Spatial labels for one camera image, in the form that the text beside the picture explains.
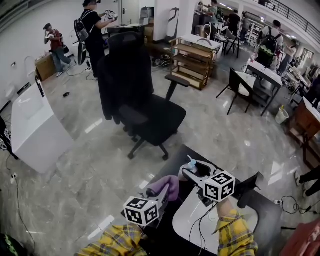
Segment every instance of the black t-shirt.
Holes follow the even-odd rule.
[[[238,23],[241,22],[241,19],[235,13],[231,13],[229,15],[229,27],[236,29],[238,27]]]
[[[86,43],[103,40],[101,29],[96,27],[97,22],[101,21],[98,13],[92,10],[84,10],[81,19],[86,31],[89,33],[89,38],[85,41]]]

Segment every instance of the chair wheel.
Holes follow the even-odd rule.
[[[130,160],[132,160],[132,159],[135,158],[135,155],[134,155],[134,154],[128,154],[128,158],[129,158]]]

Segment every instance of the man in black shirt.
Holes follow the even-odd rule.
[[[228,24],[230,32],[236,37],[238,36],[238,26],[240,22],[241,19],[238,16],[238,11],[234,10],[234,13],[229,15]]]
[[[101,18],[106,14],[98,14],[94,10],[97,9],[97,0],[85,0],[83,3],[84,12],[81,16],[82,23],[89,34],[85,40],[85,46],[90,54],[91,65],[93,69],[94,80],[98,80],[97,65],[100,59],[105,56],[105,42],[102,37],[101,30],[115,20],[101,22]]]

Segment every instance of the marble floor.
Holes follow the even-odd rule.
[[[187,116],[178,134],[164,145],[174,154],[186,144],[241,181],[261,172],[268,182],[261,194],[272,201],[294,196],[301,207],[307,208],[319,200],[319,194],[303,199],[302,190],[295,185],[294,171],[309,170],[299,145],[275,122],[273,112],[283,99],[275,101],[263,117],[257,106],[245,113],[247,105],[242,99],[235,102],[228,116],[233,97],[229,90],[216,99],[229,81],[229,67],[240,71],[250,55],[245,48],[239,59],[232,54],[220,56],[215,79],[203,91],[182,86],[176,89],[172,101],[185,108]],[[77,66],[69,73],[78,74],[84,69]],[[155,93],[165,97],[170,85],[164,79],[167,71],[153,71]],[[134,142],[121,125],[104,119],[98,83],[87,81],[87,75],[65,73],[43,83],[53,111],[74,139],[72,149],[46,174],[38,174],[12,157],[7,161],[12,173],[17,174],[21,216],[35,240],[37,256],[72,256],[96,241],[113,219],[120,218],[128,196],[146,186],[166,164],[161,150],[149,144],[133,160],[127,158]],[[65,92],[70,92],[67,98],[63,98]],[[1,116],[10,121],[10,113],[9,106]],[[0,152],[1,232],[32,252],[33,242],[18,215],[17,186],[6,168],[8,156]],[[291,199],[284,200],[288,211],[293,211],[293,204]],[[320,211],[320,204],[314,210]],[[317,217],[311,212],[283,213],[281,224],[296,227]],[[269,255],[277,255],[291,234],[282,232]]]

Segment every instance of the railing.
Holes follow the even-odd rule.
[[[312,36],[317,43],[320,44],[320,31],[316,29],[312,24],[310,24],[305,18],[296,13],[294,10],[290,9],[288,6],[277,0],[260,1],[266,2],[265,7],[273,10],[274,12],[286,17],[289,21],[295,23],[300,28],[302,28],[307,34]]]

